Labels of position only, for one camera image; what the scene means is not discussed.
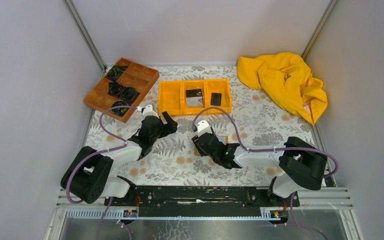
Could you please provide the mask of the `yellow leather card holder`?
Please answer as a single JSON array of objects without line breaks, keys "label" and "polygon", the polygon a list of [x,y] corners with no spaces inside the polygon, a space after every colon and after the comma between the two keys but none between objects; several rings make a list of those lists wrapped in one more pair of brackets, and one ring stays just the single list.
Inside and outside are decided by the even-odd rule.
[{"label": "yellow leather card holder", "polygon": [[[228,136],[218,136],[217,139],[222,142],[224,145],[228,143]],[[198,148],[194,146],[194,155],[195,156],[201,156],[200,152],[198,151]]]}]

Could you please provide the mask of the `dark card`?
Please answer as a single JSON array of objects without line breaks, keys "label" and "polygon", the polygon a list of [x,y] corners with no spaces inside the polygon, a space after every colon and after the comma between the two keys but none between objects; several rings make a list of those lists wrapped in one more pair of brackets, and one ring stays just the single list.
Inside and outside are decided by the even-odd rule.
[{"label": "dark card", "polygon": [[210,105],[220,107],[222,105],[222,93],[212,92],[210,98]]}]

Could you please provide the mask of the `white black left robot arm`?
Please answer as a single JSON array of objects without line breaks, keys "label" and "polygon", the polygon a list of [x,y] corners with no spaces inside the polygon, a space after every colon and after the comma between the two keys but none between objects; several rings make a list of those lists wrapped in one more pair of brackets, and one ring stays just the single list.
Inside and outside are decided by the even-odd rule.
[{"label": "white black left robot arm", "polygon": [[103,197],[116,198],[124,206],[132,204],[135,200],[133,183],[124,177],[111,177],[111,170],[143,159],[158,139],[177,130],[178,123],[166,111],[162,117],[146,113],[140,128],[121,146],[100,151],[82,147],[60,181],[68,201],[92,204]]}]

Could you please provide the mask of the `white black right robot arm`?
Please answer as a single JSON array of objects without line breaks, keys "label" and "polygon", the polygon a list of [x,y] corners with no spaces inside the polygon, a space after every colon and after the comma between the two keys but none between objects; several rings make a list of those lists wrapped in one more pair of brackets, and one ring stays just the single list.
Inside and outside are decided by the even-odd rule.
[{"label": "white black right robot arm", "polygon": [[209,156],[226,169],[251,166],[279,167],[281,176],[275,176],[267,190],[267,201],[281,205],[298,190],[318,191],[322,187],[327,157],[298,137],[291,136],[284,146],[269,151],[251,151],[239,143],[221,142],[213,133],[203,133],[192,139],[200,156]]}]

